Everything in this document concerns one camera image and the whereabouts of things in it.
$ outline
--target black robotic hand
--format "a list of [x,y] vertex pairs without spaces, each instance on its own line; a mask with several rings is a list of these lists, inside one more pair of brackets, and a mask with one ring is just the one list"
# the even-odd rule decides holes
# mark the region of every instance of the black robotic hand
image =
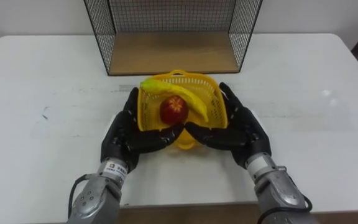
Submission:
[[140,131],[137,126],[138,88],[129,94],[124,109],[117,114],[101,146],[101,162],[108,157],[118,158],[128,165],[128,173],[134,170],[139,154],[154,152],[171,145],[183,131],[177,124],[161,131]]
[[269,137],[252,112],[242,105],[239,99],[225,84],[219,85],[226,106],[227,128],[206,128],[188,122],[186,130],[201,144],[232,152],[235,162],[246,168],[245,162],[256,153],[272,155]]

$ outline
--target yellow basket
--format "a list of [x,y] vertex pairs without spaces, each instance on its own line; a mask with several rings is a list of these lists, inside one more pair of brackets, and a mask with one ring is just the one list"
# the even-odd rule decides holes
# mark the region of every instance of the yellow basket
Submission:
[[[152,79],[172,83],[182,86],[197,95],[208,109],[209,121],[204,119],[193,110],[189,110],[187,121],[192,121],[198,125],[209,128],[226,128],[227,115],[224,107],[219,85],[211,77],[199,73],[187,73],[182,70],[174,70],[167,74],[154,75]],[[139,90],[137,99],[137,120],[141,131],[153,129],[163,129],[168,126],[160,120],[160,104],[167,98],[166,95],[150,94],[142,89]],[[196,140],[186,131],[180,134],[175,141],[175,145],[180,149],[191,149],[196,144]]]

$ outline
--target red apple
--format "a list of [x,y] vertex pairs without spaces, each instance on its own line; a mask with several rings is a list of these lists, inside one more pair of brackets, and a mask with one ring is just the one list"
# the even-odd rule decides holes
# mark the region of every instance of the red apple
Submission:
[[180,96],[173,95],[160,105],[160,118],[165,124],[172,126],[179,122],[184,123],[189,115],[187,103]]

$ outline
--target black mesh grid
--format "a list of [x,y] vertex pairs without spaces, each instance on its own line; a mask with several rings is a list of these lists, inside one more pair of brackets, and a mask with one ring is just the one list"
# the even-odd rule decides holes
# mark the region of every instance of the black mesh grid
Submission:
[[118,32],[208,31],[228,32],[240,70],[262,1],[84,0],[107,71]]
[[227,31],[236,0],[110,0],[117,32]]
[[116,31],[108,0],[84,0],[104,66],[109,73]]
[[246,56],[249,41],[254,31],[262,0],[237,0],[229,28],[229,38],[236,58],[237,66],[241,69]]

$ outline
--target white wall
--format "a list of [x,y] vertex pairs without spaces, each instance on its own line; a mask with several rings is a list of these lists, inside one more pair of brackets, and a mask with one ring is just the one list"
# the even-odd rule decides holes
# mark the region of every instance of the white wall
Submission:
[[[358,41],[358,0],[264,0],[255,31],[332,32],[352,48]],[[0,37],[91,33],[82,0],[0,0]]]

